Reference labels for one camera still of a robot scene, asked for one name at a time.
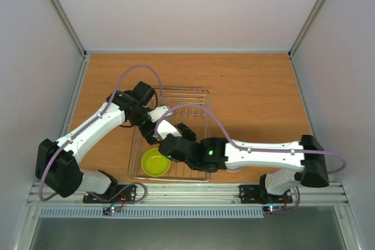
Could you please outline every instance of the metal grate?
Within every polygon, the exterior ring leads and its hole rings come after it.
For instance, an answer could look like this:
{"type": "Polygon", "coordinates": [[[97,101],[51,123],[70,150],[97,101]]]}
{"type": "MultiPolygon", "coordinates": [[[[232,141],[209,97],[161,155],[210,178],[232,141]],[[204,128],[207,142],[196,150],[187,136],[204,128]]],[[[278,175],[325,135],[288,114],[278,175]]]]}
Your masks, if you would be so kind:
{"type": "MultiPolygon", "coordinates": [[[[188,88],[163,88],[164,103],[169,107],[180,104],[197,104],[210,108],[210,93],[205,89],[188,89],[188,88]]],[[[150,108],[155,106],[155,97],[148,105],[150,108]]],[[[197,135],[197,141],[210,136],[210,118],[201,109],[186,107],[177,109],[173,116],[168,118],[172,124],[184,123],[197,135]]],[[[208,181],[210,174],[189,169],[184,163],[172,162],[169,170],[161,177],[148,176],[141,167],[143,154],[151,146],[142,137],[138,128],[134,129],[128,174],[136,179],[154,179],[154,180],[171,180],[171,181],[208,181]]]]}
{"type": "Polygon", "coordinates": [[[261,207],[125,207],[103,214],[103,207],[43,207],[42,218],[263,218],[261,207]]]}

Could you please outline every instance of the wire rack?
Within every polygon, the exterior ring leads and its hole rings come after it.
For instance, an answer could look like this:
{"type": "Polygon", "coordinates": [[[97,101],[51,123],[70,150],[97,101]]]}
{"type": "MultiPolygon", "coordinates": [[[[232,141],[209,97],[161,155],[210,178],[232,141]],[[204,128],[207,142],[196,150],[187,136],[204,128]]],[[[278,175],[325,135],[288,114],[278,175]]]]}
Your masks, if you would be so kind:
{"type": "MultiPolygon", "coordinates": [[[[160,90],[155,88],[160,97],[160,90]]],[[[164,104],[170,108],[180,104],[196,104],[210,108],[210,93],[205,89],[196,88],[163,88],[164,104]]],[[[148,104],[150,108],[155,106],[155,97],[148,104]]],[[[197,141],[210,136],[210,117],[199,108],[184,107],[173,112],[167,119],[172,125],[184,123],[197,137],[197,141]]],[[[185,163],[172,161],[169,170],[160,177],[148,176],[141,167],[143,154],[150,148],[158,145],[149,145],[142,137],[139,129],[134,129],[133,140],[130,151],[128,174],[135,179],[151,179],[166,181],[208,181],[210,173],[191,170],[185,163]]]]}

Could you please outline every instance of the gray floor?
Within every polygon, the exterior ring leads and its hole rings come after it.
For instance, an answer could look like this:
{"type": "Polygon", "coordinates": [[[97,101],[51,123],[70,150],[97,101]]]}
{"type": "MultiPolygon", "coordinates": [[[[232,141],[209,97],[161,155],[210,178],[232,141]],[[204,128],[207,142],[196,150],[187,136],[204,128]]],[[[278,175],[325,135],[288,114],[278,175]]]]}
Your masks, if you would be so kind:
{"type": "Polygon", "coordinates": [[[31,249],[346,249],[332,207],[263,219],[41,218],[31,249]]]}

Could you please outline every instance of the wooden tabletop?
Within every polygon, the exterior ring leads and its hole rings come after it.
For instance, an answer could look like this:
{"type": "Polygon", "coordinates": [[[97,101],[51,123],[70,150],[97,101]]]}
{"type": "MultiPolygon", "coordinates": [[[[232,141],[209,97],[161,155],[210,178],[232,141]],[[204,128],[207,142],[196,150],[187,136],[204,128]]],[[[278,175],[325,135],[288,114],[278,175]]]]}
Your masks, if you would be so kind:
{"type": "MultiPolygon", "coordinates": [[[[296,141],[302,134],[310,133],[286,54],[93,54],[72,129],[99,109],[120,75],[135,64],[155,68],[164,87],[208,89],[212,111],[234,139],[278,143],[296,141]]],[[[126,76],[120,89],[132,89],[139,80],[157,85],[151,71],[135,69],[126,76]]],[[[132,134],[132,129],[112,130],[88,152],[80,167],[104,170],[120,182],[134,181],[128,175],[132,134]]],[[[223,136],[214,123],[212,136],[223,136]]],[[[262,174],[274,171],[265,167],[246,167],[237,173],[221,170],[212,174],[210,182],[257,182],[262,174]]]]}

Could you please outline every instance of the bowl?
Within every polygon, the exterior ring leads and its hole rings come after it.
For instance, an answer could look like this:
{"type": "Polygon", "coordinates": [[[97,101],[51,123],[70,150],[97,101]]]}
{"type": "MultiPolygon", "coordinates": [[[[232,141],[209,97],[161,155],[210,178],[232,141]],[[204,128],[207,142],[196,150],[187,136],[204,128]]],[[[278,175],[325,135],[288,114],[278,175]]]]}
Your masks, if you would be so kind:
{"type": "Polygon", "coordinates": [[[169,170],[171,161],[159,153],[158,148],[152,148],[143,155],[141,166],[148,176],[160,177],[169,170]]]}

